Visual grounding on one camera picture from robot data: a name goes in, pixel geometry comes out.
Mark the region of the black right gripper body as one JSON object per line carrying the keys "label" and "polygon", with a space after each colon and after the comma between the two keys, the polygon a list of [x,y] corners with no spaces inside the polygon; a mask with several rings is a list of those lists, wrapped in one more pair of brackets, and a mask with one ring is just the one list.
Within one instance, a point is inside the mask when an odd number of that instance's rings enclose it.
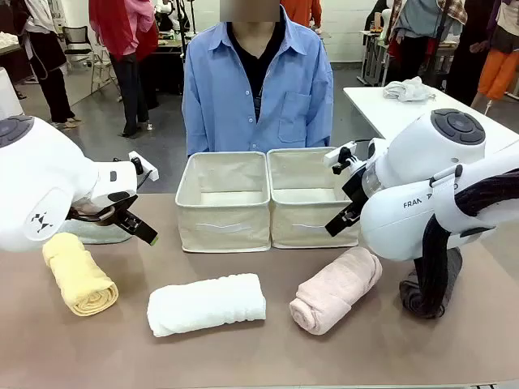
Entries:
{"label": "black right gripper body", "polygon": [[360,212],[368,200],[368,197],[362,188],[362,177],[366,172],[366,165],[359,167],[342,187],[343,192],[350,199],[350,204],[344,209],[344,212]]}

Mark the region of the teal towel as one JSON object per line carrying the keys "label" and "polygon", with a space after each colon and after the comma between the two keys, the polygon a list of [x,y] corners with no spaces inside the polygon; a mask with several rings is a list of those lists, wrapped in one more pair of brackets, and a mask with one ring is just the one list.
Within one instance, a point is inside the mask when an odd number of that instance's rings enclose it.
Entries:
{"label": "teal towel", "polygon": [[116,244],[132,238],[117,225],[104,226],[79,220],[67,220],[58,232],[74,234],[84,245]]}

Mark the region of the pink towel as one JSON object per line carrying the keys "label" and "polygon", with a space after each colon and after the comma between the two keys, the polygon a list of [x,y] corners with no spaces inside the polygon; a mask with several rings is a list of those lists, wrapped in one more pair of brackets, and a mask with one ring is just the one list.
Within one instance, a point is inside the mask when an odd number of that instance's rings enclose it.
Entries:
{"label": "pink towel", "polygon": [[328,332],[382,276],[378,257],[353,247],[298,286],[290,304],[293,320],[315,336]]}

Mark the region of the yellow towel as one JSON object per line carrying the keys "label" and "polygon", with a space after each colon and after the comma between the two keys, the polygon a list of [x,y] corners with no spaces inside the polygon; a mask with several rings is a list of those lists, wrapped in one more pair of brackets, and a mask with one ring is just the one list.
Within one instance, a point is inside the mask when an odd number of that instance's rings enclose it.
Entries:
{"label": "yellow towel", "polygon": [[116,284],[97,266],[78,237],[58,233],[42,247],[62,299],[80,317],[98,314],[118,300]]}

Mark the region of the white towel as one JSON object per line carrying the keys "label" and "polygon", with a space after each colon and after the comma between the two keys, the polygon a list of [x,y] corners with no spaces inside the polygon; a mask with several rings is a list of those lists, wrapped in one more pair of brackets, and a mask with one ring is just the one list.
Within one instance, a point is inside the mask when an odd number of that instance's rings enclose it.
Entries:
{"label": "white towel", "polygon": [[260,279],[247,273],[172,284],[153,291],[148,325],[155,337],[166,337],[225,324],[266,319]]}

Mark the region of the blue grey towel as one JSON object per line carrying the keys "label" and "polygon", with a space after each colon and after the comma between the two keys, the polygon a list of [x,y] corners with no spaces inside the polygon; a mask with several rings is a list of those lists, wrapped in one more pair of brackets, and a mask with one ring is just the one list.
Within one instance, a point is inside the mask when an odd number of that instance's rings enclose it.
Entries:
{"label": "blue grey towel", "polygon": [[402,305],[419,318],[441,318],[451,300],[457,277],[463,265],[463,258],[459,248],[447,250],[448,284],[440,307],[435,312],[427,312],[422,307],[422,293],[420,276],[423,268],[423,259],[414,260],[414,270],[399,284],[399,294]]}

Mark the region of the metal folding stool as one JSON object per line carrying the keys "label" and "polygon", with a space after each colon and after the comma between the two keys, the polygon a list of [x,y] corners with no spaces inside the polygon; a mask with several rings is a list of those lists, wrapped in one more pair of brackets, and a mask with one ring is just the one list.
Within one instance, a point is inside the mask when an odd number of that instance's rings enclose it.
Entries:
{"label": "metal folding stool", "polygon": [[117,102],[122,102],[120,87],[117,77],[114,73],[113,64],[109,58],[106,49],[102,49],[99,53],[92,54],[92,77],[90,92],[100,91],[105,86],[112,84],[117,90]]}

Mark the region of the beige fabric storage bin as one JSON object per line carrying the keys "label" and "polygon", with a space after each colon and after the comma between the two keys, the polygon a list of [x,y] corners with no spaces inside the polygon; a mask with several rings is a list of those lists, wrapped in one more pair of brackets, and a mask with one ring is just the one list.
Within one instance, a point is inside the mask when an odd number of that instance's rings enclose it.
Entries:
{"label": "beige fabric storage bin", "polygon": [[270,200],[263,153],[190,156],[175,196],[182,249],[191,253],[269,250]]}
{"label": "beige fabric storage bin", "polygon": [[342,191],[345,179],[324,163],[332,147],[277,149],[267,153],[271,187],[271,238],[281,249],[350,247],[358,228],[335,237],[325,225],[350,205]]}

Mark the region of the white table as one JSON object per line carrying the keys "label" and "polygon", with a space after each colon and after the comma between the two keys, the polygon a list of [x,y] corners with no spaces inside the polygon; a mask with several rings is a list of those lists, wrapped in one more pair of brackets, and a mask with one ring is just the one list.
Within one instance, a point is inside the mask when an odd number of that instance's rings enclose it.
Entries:
{"label": "white table", "polygon": [[493,119],[481,114],[458,100],[433,89],[434,98],[419,102],[400,102],[383,96],[376,87],[344,88],[343,92],[370,123],[386,139],[394,139],[405,127],[424,113],[434,109],[458,109],[473,116],[486,132],[486,153],[519,152],[519,135]]}

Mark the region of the crumpled white cloth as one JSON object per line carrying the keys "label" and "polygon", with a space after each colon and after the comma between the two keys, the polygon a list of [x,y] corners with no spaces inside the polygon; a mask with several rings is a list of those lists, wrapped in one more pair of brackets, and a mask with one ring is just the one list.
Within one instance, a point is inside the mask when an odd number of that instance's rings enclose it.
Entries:
{"label": "crumpled white cloth", "polygon": [[435,99],[435,93],[419,76],[404,81],[392,81],[383,88],[383,97],[400,102],[418,102]]}

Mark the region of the person in black outfit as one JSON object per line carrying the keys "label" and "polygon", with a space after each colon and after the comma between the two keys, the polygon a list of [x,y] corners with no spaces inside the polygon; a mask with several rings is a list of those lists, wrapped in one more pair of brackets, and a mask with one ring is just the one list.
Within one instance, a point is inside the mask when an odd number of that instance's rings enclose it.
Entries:
{"label": "person in black outfit", "polygon": [[487,23],[493,4],[494,0],[465,1],[468,19],[448,73],[445,92],[466,105],[474,100],[487,58],[488,49],[481,48],[481,44],[487,40]]}

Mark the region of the person in black clothes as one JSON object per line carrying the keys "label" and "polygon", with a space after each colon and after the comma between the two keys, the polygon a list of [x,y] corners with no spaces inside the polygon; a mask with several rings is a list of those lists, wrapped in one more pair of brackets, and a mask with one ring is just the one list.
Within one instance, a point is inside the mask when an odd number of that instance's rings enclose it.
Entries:
{"label": "person in black clothes", "polygon": [[62,67],[66,56],[59,43],[47,0],[10,0],[16,35],[37,77],[51,122],[59,130],[76,128],[80,120],[72,112]]}

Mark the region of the mannequin with orange trousers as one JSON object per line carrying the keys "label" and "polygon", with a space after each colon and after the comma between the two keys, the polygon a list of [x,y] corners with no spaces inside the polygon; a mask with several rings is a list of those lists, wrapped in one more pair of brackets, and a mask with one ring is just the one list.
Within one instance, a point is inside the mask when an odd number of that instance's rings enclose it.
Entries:
{"label": "mannequin with orange trousers", "polygon": [[485,97],[499,100],[508,90],[519,66],[519,0],[495,0],[482,43],[488,54],[473,105]]}

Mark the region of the black office chair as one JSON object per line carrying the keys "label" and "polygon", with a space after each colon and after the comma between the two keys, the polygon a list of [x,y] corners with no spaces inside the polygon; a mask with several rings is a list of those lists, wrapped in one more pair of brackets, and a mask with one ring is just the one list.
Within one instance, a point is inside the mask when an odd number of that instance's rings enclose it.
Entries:
{"label": "black office chair", "polygon": [[65,41],[63,50],[69,67],[82,64],[86,67],[92,66],[93,47],[88,37],[88,27],[62,27],[62,36]]}

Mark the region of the person in orange top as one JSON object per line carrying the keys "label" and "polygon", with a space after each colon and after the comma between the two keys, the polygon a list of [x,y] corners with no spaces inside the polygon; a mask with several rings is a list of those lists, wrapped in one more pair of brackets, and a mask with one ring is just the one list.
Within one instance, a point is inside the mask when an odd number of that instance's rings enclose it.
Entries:
{"label": "person in orange top", "polygon": [[281,0],[289,18],[297,24],[314,28],[321,27],[322,8],[320,0]]}

